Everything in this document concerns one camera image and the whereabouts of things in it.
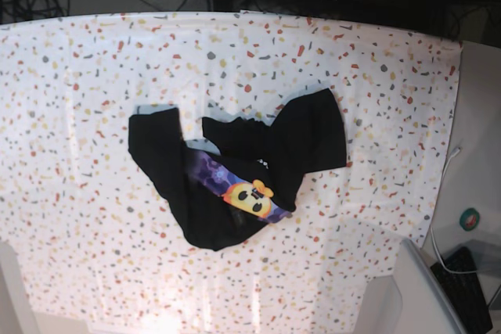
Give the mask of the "black printed t-shirt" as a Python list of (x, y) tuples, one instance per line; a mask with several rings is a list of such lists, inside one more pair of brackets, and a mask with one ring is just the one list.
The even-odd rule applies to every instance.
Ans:
[(186, 241), (213, 251), (289, 217), (306, 174), (348, 162), (344, 123), (328, 89), (290, 100), (271, 124), (204, 117), (216, 152), (187, 145), (177, 108), (135, 114), (128, 151), (167, 200)]

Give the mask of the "green tape roll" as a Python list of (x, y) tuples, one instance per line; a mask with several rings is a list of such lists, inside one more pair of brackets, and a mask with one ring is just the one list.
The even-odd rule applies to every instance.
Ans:
[(460, 216), (460, 227), (466, 231), (473, 231), (480, 222), (480, 214), (474, 208), (466, 209)]

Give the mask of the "terrazzo pattern tablecloth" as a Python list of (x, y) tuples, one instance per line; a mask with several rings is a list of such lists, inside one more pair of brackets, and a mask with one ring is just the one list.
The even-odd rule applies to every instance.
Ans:
[[(1, 29), (1, 239), (37, 312), (135, 333), (348, 333), (368, 283), (424, 243), (463, 46), (262, 13), (79, 16)], [(328, 88), (348, 165), (309, 174), (297, 211), (244, 243), (187, 243), (128, 152), (128, 119), (180, 111), (270, 124)]]

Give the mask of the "black keyboard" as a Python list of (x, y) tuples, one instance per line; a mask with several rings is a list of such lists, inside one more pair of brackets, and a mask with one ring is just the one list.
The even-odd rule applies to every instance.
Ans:
[[(460, 247), (445, 259), (452, 271), (473, 271), (474, 258), (466, 247)], [(468, 333), (488, 333), (493, 325), (477, 274), (458, 275), (446, 271), (439, 262), (431, 266), (438, 284)]]

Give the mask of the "grey monitor edge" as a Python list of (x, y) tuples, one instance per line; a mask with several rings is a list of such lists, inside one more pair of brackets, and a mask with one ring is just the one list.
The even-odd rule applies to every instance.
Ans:
[(393, 273), (402, 297), (396, 333), (465, 333), (463, 323), (422, 258), (408, 239), (401, 242)]

